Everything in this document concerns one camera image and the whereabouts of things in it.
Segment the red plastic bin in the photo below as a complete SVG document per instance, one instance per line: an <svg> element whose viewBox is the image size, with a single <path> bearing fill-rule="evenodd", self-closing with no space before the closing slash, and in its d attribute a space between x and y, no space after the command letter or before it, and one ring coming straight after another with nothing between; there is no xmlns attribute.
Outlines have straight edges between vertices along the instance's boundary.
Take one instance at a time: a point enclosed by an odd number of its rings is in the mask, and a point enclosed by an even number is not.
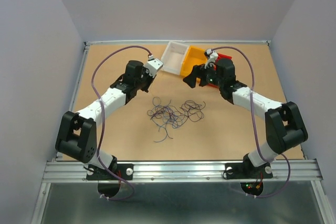
<svg viewBox="0 0 336 224"><path fill-rule="evenodd" d="M235 79L235 67L231 56L218 54L213 67L206 69L206 76L210 86L219 87Z"/></svg>

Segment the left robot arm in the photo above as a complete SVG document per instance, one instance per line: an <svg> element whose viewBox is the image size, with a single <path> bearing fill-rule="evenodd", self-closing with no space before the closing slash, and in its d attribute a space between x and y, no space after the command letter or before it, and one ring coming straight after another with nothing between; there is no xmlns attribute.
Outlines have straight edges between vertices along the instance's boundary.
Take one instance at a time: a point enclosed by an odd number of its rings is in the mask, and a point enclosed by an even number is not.
<svg viewBox="0 0 336 224"><path fill-rule="evenodd" d="M117 158L99 151L97 127L115 110L126 105L139 90L148 92L156 74L163 67L158 59L142 63L130 60L122 74L97 100L77 112L66 112L61 119L55 149L83 164L99 168L106 179L117 172Z"/></svg>

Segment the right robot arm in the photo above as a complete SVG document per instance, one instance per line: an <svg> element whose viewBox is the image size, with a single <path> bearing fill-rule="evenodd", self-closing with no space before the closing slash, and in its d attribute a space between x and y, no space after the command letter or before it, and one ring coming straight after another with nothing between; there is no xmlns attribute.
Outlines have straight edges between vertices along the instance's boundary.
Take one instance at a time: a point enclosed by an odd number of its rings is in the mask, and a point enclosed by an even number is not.
<svg viewBox="0 0 336 224"><path fill-rule="evenodd" d="M255 176L262 165L308 139L298 106L293 102L281 103L266 98L236 80L235 66L230 59L220 59L209 66L195 65L183 81L195 88L197 79L199 86L212 84L218 87L226 101L249 110L252 117L258 116L265 122L266 142L244 158L241 165L244 175Z"/></svg>

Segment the white plastic bin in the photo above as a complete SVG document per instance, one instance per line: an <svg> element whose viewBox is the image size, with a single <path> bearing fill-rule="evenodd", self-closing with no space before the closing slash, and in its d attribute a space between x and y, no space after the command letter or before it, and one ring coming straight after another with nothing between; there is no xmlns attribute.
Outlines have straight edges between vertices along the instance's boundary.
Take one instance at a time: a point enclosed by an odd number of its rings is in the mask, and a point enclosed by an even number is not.
<svg viewBox="0 0 336 224"><path fill-rule="evenodd" d="M161 57L161 61L163 62L162 70L179 76L188 49L189 45L169 41Z"/></svg>

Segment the yellow plastic bin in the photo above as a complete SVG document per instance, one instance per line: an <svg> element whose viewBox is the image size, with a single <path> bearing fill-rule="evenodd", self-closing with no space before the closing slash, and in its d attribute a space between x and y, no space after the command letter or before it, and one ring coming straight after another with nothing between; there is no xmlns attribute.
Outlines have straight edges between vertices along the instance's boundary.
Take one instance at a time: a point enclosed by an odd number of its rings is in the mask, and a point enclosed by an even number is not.
<svg viewBox="0 0 336 224"><path fill-rule="evenodd" d="M189 46L181 66L180 76L186 77L191 73L195 65L205 64L207 58L204 53L204 49Z"/></svg>

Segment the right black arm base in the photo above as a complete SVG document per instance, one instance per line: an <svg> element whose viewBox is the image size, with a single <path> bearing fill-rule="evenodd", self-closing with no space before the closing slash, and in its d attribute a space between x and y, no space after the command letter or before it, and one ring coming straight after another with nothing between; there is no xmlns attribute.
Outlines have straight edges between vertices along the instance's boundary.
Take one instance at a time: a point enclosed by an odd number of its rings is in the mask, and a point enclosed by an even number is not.
<svg viewBox="0 0 336 224"><path fill-rule="evenodd" d="M248 155L243 157L241 162L226 163L222 173L224 179L257 179L257 178L273 178L270 163L264 163L255 167Z"/></svg>

